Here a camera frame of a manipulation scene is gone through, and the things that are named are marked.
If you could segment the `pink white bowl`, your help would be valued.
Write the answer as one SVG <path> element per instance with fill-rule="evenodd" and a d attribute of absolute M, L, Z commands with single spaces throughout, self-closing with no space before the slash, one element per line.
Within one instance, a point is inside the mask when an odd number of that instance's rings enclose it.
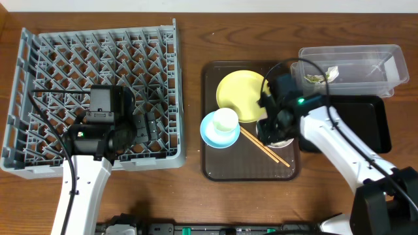
<path fill-rule="evenodd" d="M 266 119 L 267 118 L 267 114 L 264 113 L 263 115 L 260 116 L 260 118 L 257 120 L 256 124 L 258 124 L 262 119 Z M 293 138 L 285 140 L 285 141 L 281 141 L 281 142 L 275 142 L 275 143 L 271 143 L 268 145 L 269 148 L 284 148 L 286 146 L 288 146 L 289 144 L 291 144 L 293 142 Z"/>

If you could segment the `green snack wrapper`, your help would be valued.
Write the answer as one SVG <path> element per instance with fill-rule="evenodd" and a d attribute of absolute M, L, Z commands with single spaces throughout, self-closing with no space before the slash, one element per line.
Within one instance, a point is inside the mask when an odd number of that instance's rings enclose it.
<path fill-rule="evenodd" d="M 313 84 L 320 84 L 325 82 L 325 80 L 327 79 L 327 75 L 323 76 L 323 75 L 306 75 L 304 76 L 304 79 L 307 80 L 309 83 L 313 83 Z"/>

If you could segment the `pale green plastic cup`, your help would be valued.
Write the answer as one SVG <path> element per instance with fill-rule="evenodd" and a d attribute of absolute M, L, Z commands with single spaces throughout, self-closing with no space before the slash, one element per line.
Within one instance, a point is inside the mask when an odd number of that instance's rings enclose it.
<path fill-rule="evenodd" d="M 228 133 L 238 125 L 238 115 L 230 108 L 220 108 L 214 112 L 213 124 L 217 131 Z"/>

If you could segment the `light blue small plate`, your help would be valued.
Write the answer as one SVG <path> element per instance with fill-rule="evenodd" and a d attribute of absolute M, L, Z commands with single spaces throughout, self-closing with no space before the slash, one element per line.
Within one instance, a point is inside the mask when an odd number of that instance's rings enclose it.
<path fill-rule="evenodd" d="M 210 147 L 216 149 L 229 148 L 238 140 L 238 137 L 240 136 L 240 126 L 237 125 L 236 128 L 226 136 L 220 135 L 216 132 L 213 124 L 214 114 L 215 112 L 210 112 L 203 118 L 200 126 L 201 138 Z"/>

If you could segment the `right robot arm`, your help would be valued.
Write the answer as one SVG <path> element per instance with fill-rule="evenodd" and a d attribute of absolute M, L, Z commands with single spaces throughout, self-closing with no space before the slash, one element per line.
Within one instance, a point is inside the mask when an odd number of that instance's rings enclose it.
<path fill-rule="evenodd" d="M 317 234 L 416 234 L 417 171 L 399 169 L 369 148 L 340 118 L 328 95 L 303 96 L 291 76 L 269 82 L 257 124 L 264 145 L 302 137 L 336 167 L 355 197 L 349 215 L 320 222 Z"/>

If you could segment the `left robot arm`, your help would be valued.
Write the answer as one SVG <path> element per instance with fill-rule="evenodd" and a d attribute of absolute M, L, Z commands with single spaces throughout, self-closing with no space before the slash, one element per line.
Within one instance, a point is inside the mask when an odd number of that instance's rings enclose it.
<path fill-rule="evenodd" d="M 63 134 L 63 181 L 52 234 L 93 234 L 118 153 L 157 139 L 152 113 L 136 114 L 123 86 L 94 85 L 89 108 Z"/>

